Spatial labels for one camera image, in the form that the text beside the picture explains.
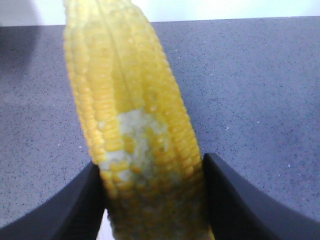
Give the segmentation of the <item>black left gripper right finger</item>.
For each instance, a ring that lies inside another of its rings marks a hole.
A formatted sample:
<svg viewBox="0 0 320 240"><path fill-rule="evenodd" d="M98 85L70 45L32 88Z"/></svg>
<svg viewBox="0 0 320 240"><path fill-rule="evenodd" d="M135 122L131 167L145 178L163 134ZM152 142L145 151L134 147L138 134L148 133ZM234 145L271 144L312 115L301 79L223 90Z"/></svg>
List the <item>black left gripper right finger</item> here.
<svg viewBox="0 0 320 240"><path fill-rule="evenodd" d="M203 156L209 221L217 240L318 240L320 223L280 203L216 153Z"/></svg>

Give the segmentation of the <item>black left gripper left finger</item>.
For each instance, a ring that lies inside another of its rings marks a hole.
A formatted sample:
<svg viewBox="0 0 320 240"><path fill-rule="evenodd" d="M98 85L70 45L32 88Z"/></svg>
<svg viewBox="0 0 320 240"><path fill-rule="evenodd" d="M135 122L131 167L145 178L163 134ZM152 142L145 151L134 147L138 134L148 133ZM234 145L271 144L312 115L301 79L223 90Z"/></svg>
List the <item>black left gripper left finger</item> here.
<svg viewBox="0 0 320 240"><path fill-rule="evenodd" d="M68 185L0 229L2 240L95 240L105 205L97 166L89 163Z"/></svg>

